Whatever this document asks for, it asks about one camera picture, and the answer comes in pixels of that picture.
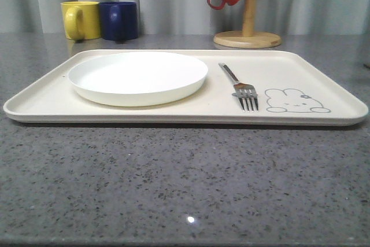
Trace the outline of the yellow mug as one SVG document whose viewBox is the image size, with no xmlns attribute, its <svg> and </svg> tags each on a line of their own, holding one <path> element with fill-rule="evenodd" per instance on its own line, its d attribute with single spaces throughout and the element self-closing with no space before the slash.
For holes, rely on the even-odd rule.
<svg viewBox="0 0 370 247">
<path fill-rule="evenodd" d="M 90 40 L 101 37 L 99 3 L 70 1 L 61 3 L 65 36 L 70 40 Z"/>
</svg>

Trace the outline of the white round plate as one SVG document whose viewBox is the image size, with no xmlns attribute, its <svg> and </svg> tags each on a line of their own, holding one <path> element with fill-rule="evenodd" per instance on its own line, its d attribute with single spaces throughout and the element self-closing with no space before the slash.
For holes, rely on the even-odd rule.
<svg viewBox="0 0 370 247">
<path fill-rule="evenodd" d="M 68 79 L 83 98 L 104 105 L 166 104 L 198 91 L 207 65 L 192 56 L 131 51 L 92 58 L 74 66 Z"/>
</svg>

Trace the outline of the wooden mug tree stand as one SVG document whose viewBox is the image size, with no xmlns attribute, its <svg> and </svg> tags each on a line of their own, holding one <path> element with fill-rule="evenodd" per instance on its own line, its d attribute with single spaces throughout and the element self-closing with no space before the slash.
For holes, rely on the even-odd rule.
<svg viewBox="0 0 370 247">
<path fill-rule="evenodd" d="M 262 49 L 280 45 L 282 39 L 279 35 L 254 30 L 256 3 L 256 0 L 245 0 L 241 31 L 220 32 L 213 37 L 214 43 L 244 49 Z"/>
</svg>

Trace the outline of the silver fork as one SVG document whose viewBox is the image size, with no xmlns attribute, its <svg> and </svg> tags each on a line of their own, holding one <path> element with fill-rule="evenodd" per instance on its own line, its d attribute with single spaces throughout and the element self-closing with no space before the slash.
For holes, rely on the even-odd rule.
<svg viewBox="0 0 370 247">
<path fill-rule="evenodd" d="M 238 99 L 242 110 L 244 112 L 258 112 L 259 103 L 255 87 L 253 85 L 240 82 L 233 71 L 231 71 L 229 66 L 225 63 L 219 63 L 219 66 L 231 79 L 235 91 L 232 95 Z"/>
</svg>

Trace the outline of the cream rabbit serving tray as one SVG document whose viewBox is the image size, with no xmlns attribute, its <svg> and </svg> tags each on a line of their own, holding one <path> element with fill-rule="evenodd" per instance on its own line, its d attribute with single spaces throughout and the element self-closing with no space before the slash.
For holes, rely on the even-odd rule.
<svg viewBox="0 0 370 247">
<path fill-rule="evenodd" d="M 351 126 L 368 107 L 297 54 L 274 50 L 183 50 L 209 69 L 204 85 L 191 96 L 157 106 L 123 108 L 79 96 L 68 81 L 81 62 L 114 55 L 99 49 L 75 54 L 3 106 L 6 115 L 28 123 L 212 123 L 293 126 Z M 245 112 L 233 96 L 227 64 L 244 83 L 254 85 L 259 110 Z"/>
</svg>

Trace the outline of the dark blue mug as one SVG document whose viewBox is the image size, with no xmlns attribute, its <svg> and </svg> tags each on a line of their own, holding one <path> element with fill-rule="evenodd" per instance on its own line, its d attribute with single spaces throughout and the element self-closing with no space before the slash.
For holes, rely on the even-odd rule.
<svg viewBox="0 0 370 247">
<path fill-rule="evenodd" d="M 100 2 L 98 9 L 103 39 L 131 40 L 138 38 L 136 2 Z"/>
</svg>

